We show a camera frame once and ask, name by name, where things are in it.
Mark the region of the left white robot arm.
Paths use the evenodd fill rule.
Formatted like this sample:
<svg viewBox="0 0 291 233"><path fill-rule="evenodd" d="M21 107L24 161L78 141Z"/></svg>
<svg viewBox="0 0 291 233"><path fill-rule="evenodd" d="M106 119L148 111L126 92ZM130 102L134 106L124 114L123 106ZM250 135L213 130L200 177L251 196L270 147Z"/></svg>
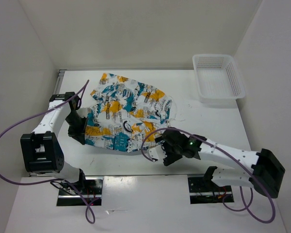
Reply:
<svg viewBox="0 0 291 233"><path fill-rule="evenodd" d="M85 144L87 119L77 113L80 107L81 99L75 92L52 95L49 112L31 133L23 134L20 139L27 172L67 180L70 189L76 194L85 192L87 188L85 174L80 168L65 161L57 136L63 123L67 122L68 136L82 145Z"/></svg>

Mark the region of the white yellow teal printed shorts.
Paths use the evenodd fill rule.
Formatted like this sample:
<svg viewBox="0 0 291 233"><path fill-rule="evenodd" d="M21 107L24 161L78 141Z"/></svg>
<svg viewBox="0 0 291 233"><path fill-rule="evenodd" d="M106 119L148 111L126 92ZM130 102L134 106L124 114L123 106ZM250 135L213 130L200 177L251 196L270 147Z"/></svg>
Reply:
<svg viewBox="0 0 291 233"><path fill-rule="evenodd" d="M158 88L103 73L91 92L85 144L121 152L155 147L156 131L170 125L173 99Z"/></svg>

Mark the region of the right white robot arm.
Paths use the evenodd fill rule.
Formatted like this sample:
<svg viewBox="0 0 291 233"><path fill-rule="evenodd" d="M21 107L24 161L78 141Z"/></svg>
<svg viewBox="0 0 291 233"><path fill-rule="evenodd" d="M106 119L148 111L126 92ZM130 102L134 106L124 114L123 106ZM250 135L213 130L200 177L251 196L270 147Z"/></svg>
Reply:
<svg viewBox="0 0 291 233"><path fill-rule="evenodd" d="M215 162L204 174L203 185L208 191L226 185L244 186L265 197L278 197L285 169L268 149L232 148L175 128L165 130L155 141L162 145L165 166L183 157Z"/></svg>

